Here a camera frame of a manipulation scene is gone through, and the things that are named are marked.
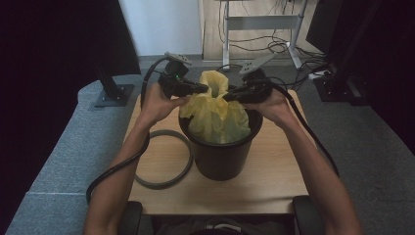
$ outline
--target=yellow plastic bag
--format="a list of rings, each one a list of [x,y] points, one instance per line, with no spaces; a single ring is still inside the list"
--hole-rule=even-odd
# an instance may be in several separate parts
[[[207,93],[194,94],[180,108],[181,118],[190,118],[189,132],[195,137],[215,144],[227,144],[247,137],[251,130],[249,118],[238,101],[226,102],[228,78],[222,73],[203,71],[200,83],[209,87]]]

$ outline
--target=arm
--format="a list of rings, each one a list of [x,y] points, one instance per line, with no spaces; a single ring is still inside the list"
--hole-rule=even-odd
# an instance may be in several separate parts
[[[146,94],[140,116],[110,167],[136,154],[143,146],[150,128],[187,101],[187,98],[168,100],[162,94],[160,86],[154,84]],[[84,234],[116,234],[137,165],[138,160],[114,173],[95,188],[85,219]]]
[[[326,234],[362,234],[344,184],[305,135],[290,111],[286,98],[274,89],[263,103],[244,106],[258,110],[284,130],[309,196],[324,221]]]

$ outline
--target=bucket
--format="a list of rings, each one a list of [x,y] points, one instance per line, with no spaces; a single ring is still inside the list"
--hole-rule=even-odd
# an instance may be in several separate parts
[[[189,132],[190,118],[179,118],[183,133],[189,138],[190,152],[196,167],[205,177],[212,180],[228,180],[237,176],[244,168],[251,143],[262,126],[262,115],[258,111],[246,110],[251,133],[236,142],[214,144],[196,138]]]

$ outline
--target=wooden table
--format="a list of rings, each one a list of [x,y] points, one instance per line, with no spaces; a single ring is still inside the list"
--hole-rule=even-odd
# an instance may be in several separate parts
[[[290,91],[302,108],[296,92]],[[129,133],[140,113],[140,99],[129,123]],[[178,132],[178,109],[157,123],[152,131]],[[185,167],[189,158],[186,145],[170,136],[155,137],[141,157],[137,174],[150,182],[165,182]],[[265,214],[293,213],[294,196],[306,195],[300,169],[284,132],[268,119],[254,138],[244,169],[227,181],[214,181],[199,173],[193,164],[185,178],[164,190],[152,190],[134,182],[129,197],[141,202],[144,214]]]

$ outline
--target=black controller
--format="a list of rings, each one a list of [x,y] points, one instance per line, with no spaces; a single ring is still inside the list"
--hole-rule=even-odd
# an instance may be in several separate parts
[[[223,99],[239,101],[242,104],[261,103],[271,95],[272,82],[262,69],[249,72],[242,80],[243,85],[230,87]]]
[[[185,97],[194,93],[205,93],[208,86],[184,77],[189,70],[179,61],[169,61],[159,77],[159,85],[168,99],[171,96]]]

